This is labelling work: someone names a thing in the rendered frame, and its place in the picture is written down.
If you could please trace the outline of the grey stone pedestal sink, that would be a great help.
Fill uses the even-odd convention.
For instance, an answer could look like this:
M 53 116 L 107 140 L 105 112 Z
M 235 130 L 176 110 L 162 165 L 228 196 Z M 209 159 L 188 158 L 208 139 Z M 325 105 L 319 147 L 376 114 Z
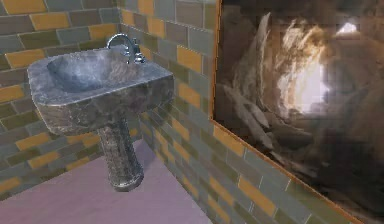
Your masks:
M 74 136 L 96 131 L 111 186 L 129 192 L 141 184 L 144 171 L 129 120 L 173 100 L 170 71 L 101 48 L 38 60 L 27 74 L 32 101 L 50 132 Z

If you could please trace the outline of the chrome sink faucet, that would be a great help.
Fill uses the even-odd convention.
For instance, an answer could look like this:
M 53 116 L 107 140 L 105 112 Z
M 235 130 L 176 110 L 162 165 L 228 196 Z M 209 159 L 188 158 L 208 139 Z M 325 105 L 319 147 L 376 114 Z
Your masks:
M 128 64 L 143 64 L 146 62 L 145 56 L 141 53 L 137 39 L 131 39 L 127 34 L 117 33 L 110 37 L 106 43 L 106 48 L 114 50 L 128 58 Z

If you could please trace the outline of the framed brown cave picture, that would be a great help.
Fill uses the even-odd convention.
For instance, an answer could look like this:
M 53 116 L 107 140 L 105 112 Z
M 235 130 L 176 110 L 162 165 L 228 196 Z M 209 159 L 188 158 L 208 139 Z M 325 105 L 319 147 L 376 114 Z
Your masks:
M 384 224 L 384 0 L 220 0 L 213 118 Z

